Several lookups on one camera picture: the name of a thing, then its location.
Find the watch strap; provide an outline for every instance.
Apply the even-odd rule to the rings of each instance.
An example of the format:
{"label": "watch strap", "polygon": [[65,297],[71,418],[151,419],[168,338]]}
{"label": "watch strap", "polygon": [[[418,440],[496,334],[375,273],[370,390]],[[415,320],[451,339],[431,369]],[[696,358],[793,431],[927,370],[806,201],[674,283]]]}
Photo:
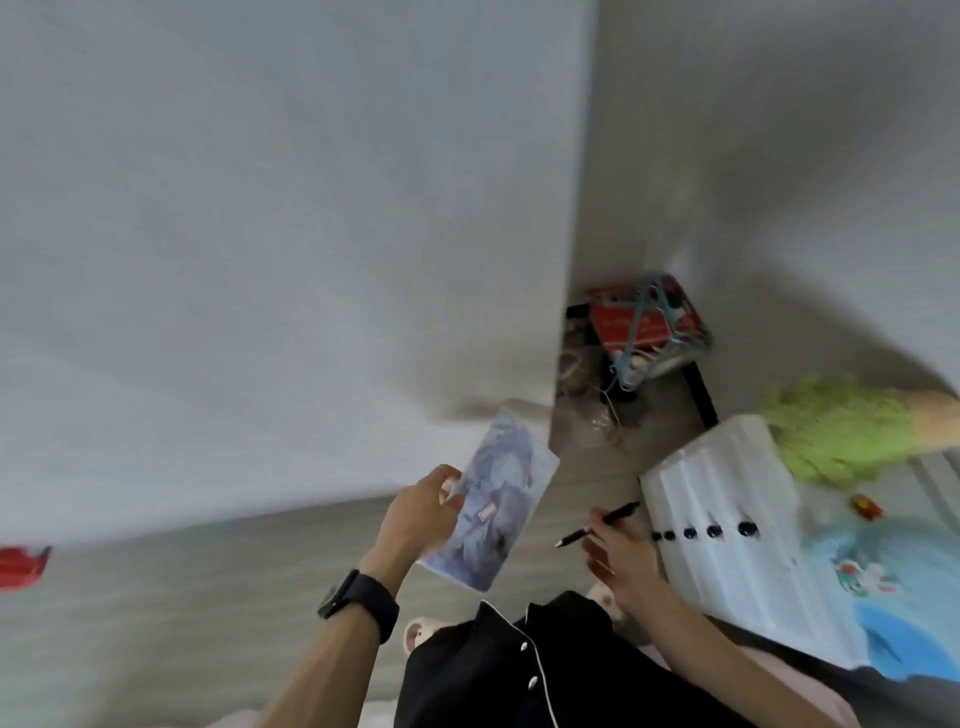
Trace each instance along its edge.
{"label": "watch strap", "polygon": [[400,607],[383,584],[357,569],[347,575],[340,588],[321,605],[317,614],[330,619],[351,602],[362,606],[376,620],[380,628],[380,644],[390,639]]}

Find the left hand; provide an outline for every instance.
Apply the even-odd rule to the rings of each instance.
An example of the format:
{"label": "left hand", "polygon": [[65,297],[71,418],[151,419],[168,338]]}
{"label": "left hand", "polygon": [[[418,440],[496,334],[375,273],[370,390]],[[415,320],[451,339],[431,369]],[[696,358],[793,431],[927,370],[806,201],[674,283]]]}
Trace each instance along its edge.
{"label": "left hand", "polygon": [[456,483],[460,475],[452,465],[438,465],[430,475],[397,493],[371,554],[389,555],[413,565],[439,550],[453,534],[466,498],[462,493],[447,497],[443,486],[447,480]]}

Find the small toy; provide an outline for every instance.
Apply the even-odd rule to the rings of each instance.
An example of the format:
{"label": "small toy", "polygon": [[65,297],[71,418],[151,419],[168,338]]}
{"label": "small toy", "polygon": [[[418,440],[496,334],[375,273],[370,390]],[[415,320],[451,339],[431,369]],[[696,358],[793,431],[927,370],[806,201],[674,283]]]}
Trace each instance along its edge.
{"label": "small toy", "polygon": [[876,519],[883,517],[883,509],[862,493],[852,496],[850,505],[856,511],[857,516],[867,521],[876,521]]}
{"label": "small toy", "polygon": [[960,400],[943,392],[858,386],[808,376],[761,407],[787,470],[799,480],[847,487],[879,468],[960,445]]}

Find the gray floor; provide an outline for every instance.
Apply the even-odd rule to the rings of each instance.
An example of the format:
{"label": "gray floor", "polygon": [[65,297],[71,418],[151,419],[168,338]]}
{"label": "gray floor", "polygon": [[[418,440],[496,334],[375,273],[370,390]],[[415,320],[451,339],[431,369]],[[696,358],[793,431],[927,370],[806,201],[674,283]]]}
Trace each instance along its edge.
{"label": "gray floor", "polygon": [[[590,577],[577,548],[554,549],[594,503],[635,498],[636,475],[701,430],[683,381],[645,391],[650,413],[620,447],[562,465],[490,594],[508,615]],[[199,726],[260,707],[319,626],[315,611],[372,542],[388,500],[310,508],[61,549],[40,583],[0,595],[0,722],[7,728]],[[472,617],[478,596],[415,568],[400,625]],[[370,698],[395,697],[400,629],[381,650]]]}

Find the finger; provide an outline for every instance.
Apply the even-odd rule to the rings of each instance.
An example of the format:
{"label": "finger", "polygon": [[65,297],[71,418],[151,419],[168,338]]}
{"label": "finger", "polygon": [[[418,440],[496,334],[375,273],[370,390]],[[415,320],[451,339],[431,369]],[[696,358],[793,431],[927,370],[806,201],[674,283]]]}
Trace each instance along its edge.
{"label": "finger", "polygon": [[627,539],[627,535],[604,523],[605,515],[607,514],[602,508],[592,509],[590,511],[590,530],[608,544],[623,543]]}
{"label": "finger", "polygon": [[466,493],[458,493],[456,496],[450,496],[444,503],[444,508],[450,508],[454,513],[460,513],[464,509],[464,502],[467,500]]}
{"label": "finger", "polygon": [[580,542],[581,548],[587,553],[591,559],[596,559],[601,564],[603,564],[607,569],[610,568],[610,559],[607,556],[607,550],[597,544],[593,539],[586,538]]}
{"label": "finger", "polygon": [[452,465],[438,465],[436,468],[430,471],[430,474],[423,478],[420,483],[439,491],[441,488],[443,488],[444,483],[446,483],[447,480],[451,480],[455,483],[460,479],[460,475],[460,471],[458,471]]}
{"label": "finger", "polygon": [[608,587],[613,589],[613,586],[616,584],[616,575],[612,571],[607,569],[607,567],[605,567],[596,559],[592,559],[590,557],[587,558],[587,568],[590,569],[590,573],[600,579],[600,581],[602,581]]}

